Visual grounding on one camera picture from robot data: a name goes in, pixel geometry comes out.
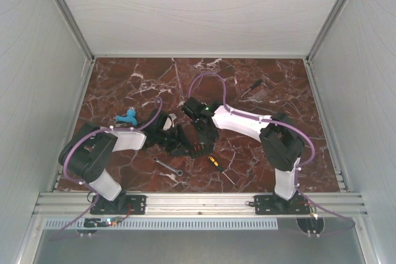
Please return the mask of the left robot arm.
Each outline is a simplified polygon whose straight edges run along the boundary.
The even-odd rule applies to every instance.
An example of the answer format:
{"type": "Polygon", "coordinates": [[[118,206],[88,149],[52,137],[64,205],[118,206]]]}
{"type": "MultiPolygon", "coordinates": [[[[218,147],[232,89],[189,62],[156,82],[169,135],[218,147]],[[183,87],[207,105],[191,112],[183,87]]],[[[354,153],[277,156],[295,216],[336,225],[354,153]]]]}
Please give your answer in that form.
{"type": "Polygon", "coordinates": [[[171,156],[188,154],[191,143],[174,114],[153,110],[150,119],[136,127],[104,128],[92,122],[84,124],[62,149],[58,163],[64,176],[88,186],[98,199],[95,206],[107,213],[121,213],[127,208],[126,192],[106,167],[111,154],[124,150],[146,150],[154,145],[171,156]]]}

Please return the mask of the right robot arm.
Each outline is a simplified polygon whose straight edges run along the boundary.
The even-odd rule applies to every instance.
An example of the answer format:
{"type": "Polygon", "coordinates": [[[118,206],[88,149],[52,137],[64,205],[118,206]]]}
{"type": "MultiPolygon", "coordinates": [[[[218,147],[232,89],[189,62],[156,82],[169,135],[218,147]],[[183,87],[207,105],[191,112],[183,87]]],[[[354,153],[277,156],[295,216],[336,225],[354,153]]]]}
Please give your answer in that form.
{"type": "Polygon", "coordinates": [[[275,188],[267,200],[256,199],[255,207],[279,215],[292,212],[296,204],[296,172],[304,141],[287,122],[285,114],[260,116],[216,102],[207,105],[193,97],[183,104],[182,111],[192,120],[203,144],[213,145],[219,138],[219,130],[233,131],[260,142],[267,161],[275,168],[275,188]]]}

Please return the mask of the black fuse box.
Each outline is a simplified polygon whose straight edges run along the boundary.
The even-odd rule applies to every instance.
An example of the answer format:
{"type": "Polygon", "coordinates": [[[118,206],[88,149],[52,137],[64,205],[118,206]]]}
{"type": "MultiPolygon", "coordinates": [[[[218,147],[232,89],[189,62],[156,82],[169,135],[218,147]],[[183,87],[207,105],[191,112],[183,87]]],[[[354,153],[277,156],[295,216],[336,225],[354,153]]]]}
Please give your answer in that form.
{"type": "Polygon", "coordinates": [[[171,153],[172,156],[189,156],[192,159],[199,158],[201,156],[209,155],[213,152],[213,143],[198,143],[196,145],[182,144],[180,148],[177,148],[171,153]]]}

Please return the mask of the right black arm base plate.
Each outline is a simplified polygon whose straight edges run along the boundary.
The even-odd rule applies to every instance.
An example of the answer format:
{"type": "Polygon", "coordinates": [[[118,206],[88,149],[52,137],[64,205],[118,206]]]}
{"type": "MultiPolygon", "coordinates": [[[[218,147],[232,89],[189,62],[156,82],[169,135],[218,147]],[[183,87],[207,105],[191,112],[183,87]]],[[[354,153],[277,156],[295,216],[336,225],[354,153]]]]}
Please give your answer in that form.
{"type": "Polygon", "coordinates": [[[298,194],[290,200],[275,194],[255,195],[249,206],[254,208],[256,215],[309,215],[311,212],[308,201],[298,194]]]}

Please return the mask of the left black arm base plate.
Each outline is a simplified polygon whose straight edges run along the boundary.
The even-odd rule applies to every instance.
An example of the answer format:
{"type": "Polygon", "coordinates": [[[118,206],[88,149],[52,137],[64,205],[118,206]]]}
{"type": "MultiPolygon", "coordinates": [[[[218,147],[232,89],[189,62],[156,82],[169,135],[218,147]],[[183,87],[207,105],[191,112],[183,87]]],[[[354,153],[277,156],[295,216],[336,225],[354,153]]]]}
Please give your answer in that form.
{"type": "Polygon", "coordinates": [[[121,195],[114,201],[99,198],[90,210],[91,215],[144,215],[147,197],[145,195],[121,195]]]}

